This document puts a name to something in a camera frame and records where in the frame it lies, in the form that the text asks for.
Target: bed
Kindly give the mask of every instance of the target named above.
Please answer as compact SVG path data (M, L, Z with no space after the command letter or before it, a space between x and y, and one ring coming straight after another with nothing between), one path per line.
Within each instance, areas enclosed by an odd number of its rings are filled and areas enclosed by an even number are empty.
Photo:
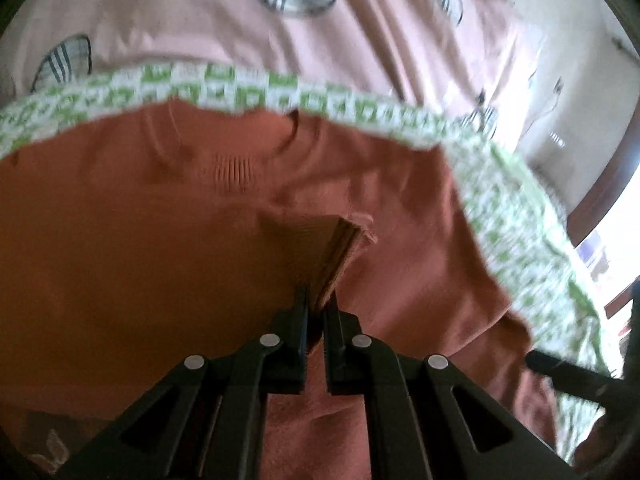
M387 0L142 1L26 0L0 38L0 156L169 96L302 108L417 149L441 143L487 266L538 347L620 368L589 273L511 153L536 59L508 2L406 0L398 17ZM242 28L246 13L263 23ZM597 410L564 396L558 408L557 451L570 460Z

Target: pink fabric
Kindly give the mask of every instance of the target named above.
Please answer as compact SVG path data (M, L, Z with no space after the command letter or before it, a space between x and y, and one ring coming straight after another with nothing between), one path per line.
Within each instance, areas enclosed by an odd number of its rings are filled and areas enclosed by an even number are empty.
M498 108L531 75L522 22L504 0L315 0L287 13L261 0L27 0L0 40L17 95L44 56L75 34L94 68L150 59L240 64L394 95L450 116L485 91Z

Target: green and white blanket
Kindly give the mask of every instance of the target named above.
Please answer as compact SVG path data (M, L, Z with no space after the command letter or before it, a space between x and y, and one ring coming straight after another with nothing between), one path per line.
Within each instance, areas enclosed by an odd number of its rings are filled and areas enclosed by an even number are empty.
M440 143L489 270L532 326L539 348L599 371L620 367L593 304L590 277L523 161L484 135L423 108L347 89L216 64L146 64L49 88L0 111L0 157L93 118L180 96L241 112L301 108L415 148ZM559 396L558 453L569 460L596 406Z

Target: white wall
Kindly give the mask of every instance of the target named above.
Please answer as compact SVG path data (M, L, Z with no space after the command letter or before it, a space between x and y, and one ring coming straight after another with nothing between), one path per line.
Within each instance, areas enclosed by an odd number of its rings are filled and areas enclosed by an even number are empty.
M556 110L524 133L518 151L541 166L573 209L613 155L640 95L640 68L611 43L602 0L513 0L546 35L526 125L554 103ZM558 148L555 133L564 141Z

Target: brown garment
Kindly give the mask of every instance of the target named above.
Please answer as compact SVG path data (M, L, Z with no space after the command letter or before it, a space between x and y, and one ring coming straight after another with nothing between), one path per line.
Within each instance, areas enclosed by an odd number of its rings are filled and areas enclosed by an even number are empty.
M170 101L7 157L0 207L4 404L114 418L186 355L263 333L312 283L316 310L337 285L366 333L451 356L554 444L552 394L525 369L529 335L440 149ZM368 475L364 408L326 393L316 344L306 394L271 399L263 477Z

